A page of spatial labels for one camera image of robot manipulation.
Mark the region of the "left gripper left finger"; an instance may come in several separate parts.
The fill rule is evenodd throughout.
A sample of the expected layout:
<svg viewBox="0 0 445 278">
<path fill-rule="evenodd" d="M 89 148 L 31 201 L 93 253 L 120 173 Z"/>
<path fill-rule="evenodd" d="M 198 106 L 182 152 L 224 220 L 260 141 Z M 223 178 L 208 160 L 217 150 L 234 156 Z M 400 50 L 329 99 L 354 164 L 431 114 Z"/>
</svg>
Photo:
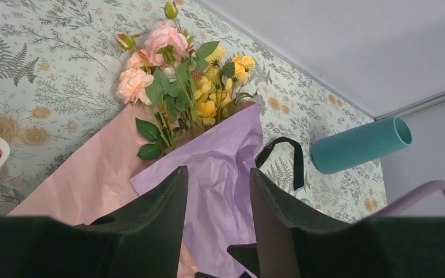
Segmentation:
<svg viewBox="0 0 445 278">
<path fill-rule="evenodd" d="M 176 277 L 188 195 L 179 166 L 155 188 L 89 225 L 75 277 Z"/>
</svg>

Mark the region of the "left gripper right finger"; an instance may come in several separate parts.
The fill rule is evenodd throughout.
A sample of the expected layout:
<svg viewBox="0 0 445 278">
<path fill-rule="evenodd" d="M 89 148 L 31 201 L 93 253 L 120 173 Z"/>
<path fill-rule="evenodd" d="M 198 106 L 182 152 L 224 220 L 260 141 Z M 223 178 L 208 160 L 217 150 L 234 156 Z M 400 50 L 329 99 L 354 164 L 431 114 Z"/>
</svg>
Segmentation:
<svg viewBox="0 0 445 278">
<path fill-rule="evenodd" d="M 227 252 L 257 277 L 315 277 L 316 242 L 348 223 L 291 196 L 257 168 L 250 170 L 250 198 L 256 241 Z"/>
</svg>

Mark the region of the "purple wrapping paper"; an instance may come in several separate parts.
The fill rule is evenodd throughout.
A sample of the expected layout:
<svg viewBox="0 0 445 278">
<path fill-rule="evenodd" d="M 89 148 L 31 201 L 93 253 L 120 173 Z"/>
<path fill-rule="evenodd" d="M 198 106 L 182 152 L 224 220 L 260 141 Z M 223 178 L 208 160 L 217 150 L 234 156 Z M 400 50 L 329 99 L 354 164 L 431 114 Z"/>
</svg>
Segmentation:
<svg viewBox="0 0 445 278">
<path fill-rule="evenodd" d="M 134 190 L 143 195 L 176 167 L 187 167 L 183 242 L 203 273 L 239 277 L 245 271 L 227 247 L 256 240 L 249 175 L 262 144 L 259 107 L 251 104 L 130 180 Z"/>
</svg>

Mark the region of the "black ribbon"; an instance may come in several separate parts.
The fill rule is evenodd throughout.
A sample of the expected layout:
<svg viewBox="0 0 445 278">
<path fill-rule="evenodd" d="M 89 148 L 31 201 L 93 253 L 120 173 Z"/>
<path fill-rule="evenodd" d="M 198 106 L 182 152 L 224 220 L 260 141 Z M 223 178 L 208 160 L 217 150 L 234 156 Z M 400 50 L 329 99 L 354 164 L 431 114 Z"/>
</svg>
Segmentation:
<svg viewBox="0 0 445 278">
<path fill-rule="evenodd" d="M 271 141 L 256 156 L 255 163 L 271 181 L 288 193 L 308 186 L 301 144 L 291 138 L 279 137 Z"/>
</svg>

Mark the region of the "pink wrapping paper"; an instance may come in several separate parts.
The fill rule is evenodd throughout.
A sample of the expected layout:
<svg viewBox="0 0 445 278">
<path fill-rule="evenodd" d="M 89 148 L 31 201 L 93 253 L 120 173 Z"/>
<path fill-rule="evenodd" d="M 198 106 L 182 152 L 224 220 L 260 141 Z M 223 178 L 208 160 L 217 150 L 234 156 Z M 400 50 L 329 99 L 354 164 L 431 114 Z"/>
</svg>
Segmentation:
<svg viewBox="0 0 445 278">
<path fill-rule="evenodd" d="M 145 108 L 126 107 L 48 176 L 11 215 L 47 215 L 67 224 L 89 224 L 140 196 L 131 185 L 131 178 L 158 161 L 145 162 L 137 156 L 145 139 L 139 135 L 135 120 L 148 118 Z M 176 149 L 193 139 L 182 136 Z"/>
</svg>

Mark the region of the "yellow flower stems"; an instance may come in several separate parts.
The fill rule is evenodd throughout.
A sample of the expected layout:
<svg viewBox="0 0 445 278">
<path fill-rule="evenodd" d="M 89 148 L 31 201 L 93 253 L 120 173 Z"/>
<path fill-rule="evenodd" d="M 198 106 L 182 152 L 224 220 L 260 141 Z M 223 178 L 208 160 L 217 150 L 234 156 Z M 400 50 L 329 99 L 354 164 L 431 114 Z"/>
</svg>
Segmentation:
<svg viewBox="0 0 445 278">
<path fill-rule="evenodd" d="M 256 66 L 252 56 L 235 55 L 224 61 L 225 49 L 217 46 L 204 61 L 196 87 L 196 111 L 204 129 L 214 126 L 233 115 L 246 101 L 257 95 L 245 88 Z"/>
</svg>

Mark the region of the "pink flower stems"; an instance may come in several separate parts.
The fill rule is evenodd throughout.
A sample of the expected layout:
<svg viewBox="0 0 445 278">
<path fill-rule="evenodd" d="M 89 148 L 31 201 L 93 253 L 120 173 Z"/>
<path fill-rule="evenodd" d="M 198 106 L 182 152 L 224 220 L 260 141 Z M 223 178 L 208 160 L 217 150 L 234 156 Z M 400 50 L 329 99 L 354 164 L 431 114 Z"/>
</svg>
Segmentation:
<svg viewBox="0 0 445 278">
<path fill-rule="evenodd" d="M 216 82 L 207 72 L 220 65 L 224 48 L 211 41 L 195 47 L 193 36 L 182 28 L 176 1 L 163 7 L 165 19 L 151 29 L 140 47 L 139 35 L 118 34 L 123 50 L 132 51 L 120 73 L 116 95 L 124 104 L 147 108 L 152 120 L 136 119 L 138 133 L 147 143 L 137 156 L 157 160 L 176 146 L 184 133 L 196 137 L 220 118 Z"/>
</svg>

